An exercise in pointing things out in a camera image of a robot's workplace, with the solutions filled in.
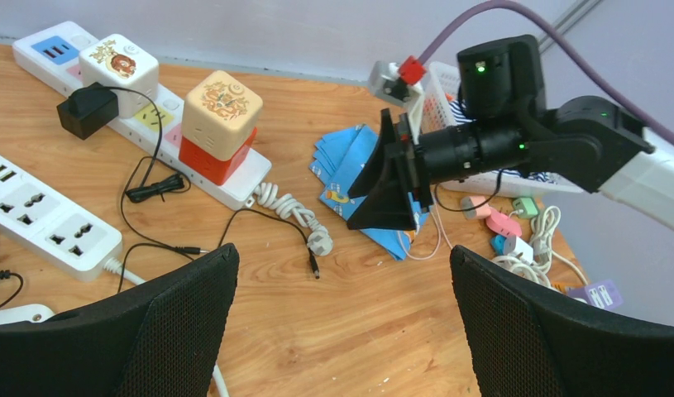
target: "white wall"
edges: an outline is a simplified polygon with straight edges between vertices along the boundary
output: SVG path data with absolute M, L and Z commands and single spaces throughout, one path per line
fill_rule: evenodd
M 121 33 L 159 57 L 363 81 L 376 60 L 402 61 L 476 0 L 9 0 L 0 38 L 71 20 L 95 36 Z M 520 0 L 555 21 L 575 0 Z M 413 5 L 421 4 L 419 9 Z M 537 34 L 512 12 L 474 18 L 434 56 L 455 63 L 470 45 Z
M 605 0 L 566 38 L 616 88 L 674 131 L 674 0 Z M 543 55 L 549 106 L 606 97 L 557 46 Z M 674 232 L 595 195 L 544 199 L 563 211 L 561 231 L 593 280 L 613 279 L 619 312 L 674 325 Z

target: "power strip outlet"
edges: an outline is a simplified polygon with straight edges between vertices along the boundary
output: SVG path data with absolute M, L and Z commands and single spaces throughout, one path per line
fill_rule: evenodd
M 0 156 L 0 233 L 81 281 L 122 252 L 122 234 Z
M 18 65 L 68 97 L 82 87 L 79 52 L 97 42 L 98 39 L 81 26 L 63 22 L 16 41 L 12 48 Z M 250 149 L 244 162 L 223 185 L 214 184 L 179 160 L 183 99 L 159 84 L 155 102 L 164 128 L 159 160 L 186 174 L 196 186 L 232 210 L 253 205 L 252 193 L 268 174 L 270 161 Z M 118 117 L 108 126 L 151 154 L 159 139 L 157 123 L 154 108 L 148 105 L 134 117 Z

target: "blue folded card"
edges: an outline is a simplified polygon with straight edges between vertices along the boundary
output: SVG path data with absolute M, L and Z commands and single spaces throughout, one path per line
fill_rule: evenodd
M 327 134 L 315 145 L 321 155 L 315 156 L 318 160 L 310 165 L 310 170 L 325 184 L 325 190 L 322 191 L 320 200 L 344 219 L 348 219 L 365 199 L 363 197 L 349 198 L 347 192 L 368 161 L 377 141 L 378 136 L 373 130 L 368 126 L 360 125 Z M 325 165 L 324 163 L 327 161 L 334 164 L 336 170 L 332 171 L 330 165 Z M 409 250 L 411 241 L 428 216 L 428 213 L 422 213 L 419 204 L 411 198 L 410 203 L 417 221 L 416 231 L 361 230 L 373 241 L 384 247 L 397 261 L 406 257 L 405 251 L 398 241 L 398 233 L 401 233 L 400 237 L 405 249 Z

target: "red connector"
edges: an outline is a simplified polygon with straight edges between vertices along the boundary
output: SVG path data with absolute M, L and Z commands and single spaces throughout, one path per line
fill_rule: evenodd
M 419 63 L 417 58 L 410 56 L 402 66 L 400 66 L 398 73 L 400 73 L 400 78 L 405 83 L 408 85 L 415 85 L 422 79 L 422 77 L 424 77 L 427 70 Z

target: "striped cloth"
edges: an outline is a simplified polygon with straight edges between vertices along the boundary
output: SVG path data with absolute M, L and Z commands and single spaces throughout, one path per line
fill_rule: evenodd
M 453 118 L 456 120 L 457 124 L 464 124 L 466 122 L 473 121 L 470 118 L 466 118 L 466 116 L 463 115 L 463 111 L 461 110 L 461 104 L 456 99 L 449 102 L 448 106 L 451 108 Z M 510 175 L 522 178 L 522 175 L 515 170 L 497 170 L 493 172 L 494 173 L 502 172 L 503 175 Z M 552 174 L 548 172 L 532 172 L 527 179 L 535 180 L 537 182 L 545 182 L 547 184 L 556 183 L 556 180 L 553 178 Z

